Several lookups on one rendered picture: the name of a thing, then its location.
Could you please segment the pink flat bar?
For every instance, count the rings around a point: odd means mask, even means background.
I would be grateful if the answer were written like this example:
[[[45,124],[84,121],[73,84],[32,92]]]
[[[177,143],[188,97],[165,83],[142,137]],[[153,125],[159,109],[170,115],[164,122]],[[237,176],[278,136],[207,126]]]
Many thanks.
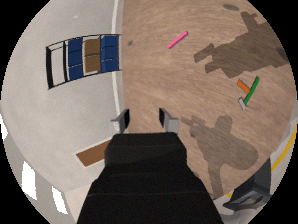
[[[172,48],[174,44],[177,44],[178,41],[180,41],[181,39],[184,39],[184,37],[185,37],[186,35],[189,35],[189,34],[188,34],[188,32],[185,31],[184,34],[181,34],[180,36],[178,36],[177,39],[174,39],[174,40],[172,41],[172,43],[170,43],[169,45],[166,45],[166,47],[168,47],[168,48]]]

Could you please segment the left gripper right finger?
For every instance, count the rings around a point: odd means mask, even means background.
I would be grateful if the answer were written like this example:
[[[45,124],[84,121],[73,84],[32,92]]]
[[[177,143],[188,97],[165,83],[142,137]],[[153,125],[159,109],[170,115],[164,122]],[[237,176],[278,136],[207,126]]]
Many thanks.
[[[177,133],[178,136],[178,125],[180,120],[177,117],[170,116],[170,113],[165,108],[160,108],[160,123],[162,128],[165,128],[166,132]]]

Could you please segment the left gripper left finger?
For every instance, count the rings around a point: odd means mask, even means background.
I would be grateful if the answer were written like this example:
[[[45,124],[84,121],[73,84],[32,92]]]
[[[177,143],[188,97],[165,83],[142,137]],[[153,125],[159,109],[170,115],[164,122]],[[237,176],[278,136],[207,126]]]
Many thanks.
[[[110,120],[109,125],[112,137],[116,135],[116,133],[124,133],[125,129],[128,128],[129,121],[129,109],[124,109],[124,111],[122,111],[120,115],[118,115],[116,120]]]

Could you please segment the green rod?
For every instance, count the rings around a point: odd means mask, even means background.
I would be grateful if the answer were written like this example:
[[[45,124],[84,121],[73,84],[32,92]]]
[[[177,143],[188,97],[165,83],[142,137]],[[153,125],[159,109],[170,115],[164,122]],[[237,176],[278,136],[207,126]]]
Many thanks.
[[[255,87],[257,87],[258,81],[258,77],[255,77],[254,83],[253,85],[251,85],[250,91],[249,93],[247,93],[247,96],[245,97],[245,100],[243,100],[243,103],[247,104],[247,101],[249,101],[251,95],[253,95]]]

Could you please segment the orange rod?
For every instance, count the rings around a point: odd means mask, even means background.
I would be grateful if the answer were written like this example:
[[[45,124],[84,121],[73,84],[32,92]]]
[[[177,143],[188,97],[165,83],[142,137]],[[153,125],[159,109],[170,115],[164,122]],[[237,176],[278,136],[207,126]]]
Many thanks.
[[[239,87],[242,87],[243,89],[245,89],[245,91],[246,91],[247,93],[249,93],[250,89],[247,88],[247,87],[245,87],[245,85],[243,85],[243,84],[241,83],[241,81],[238,80],[238,83],[237,83],[237,84],[239,85]]]

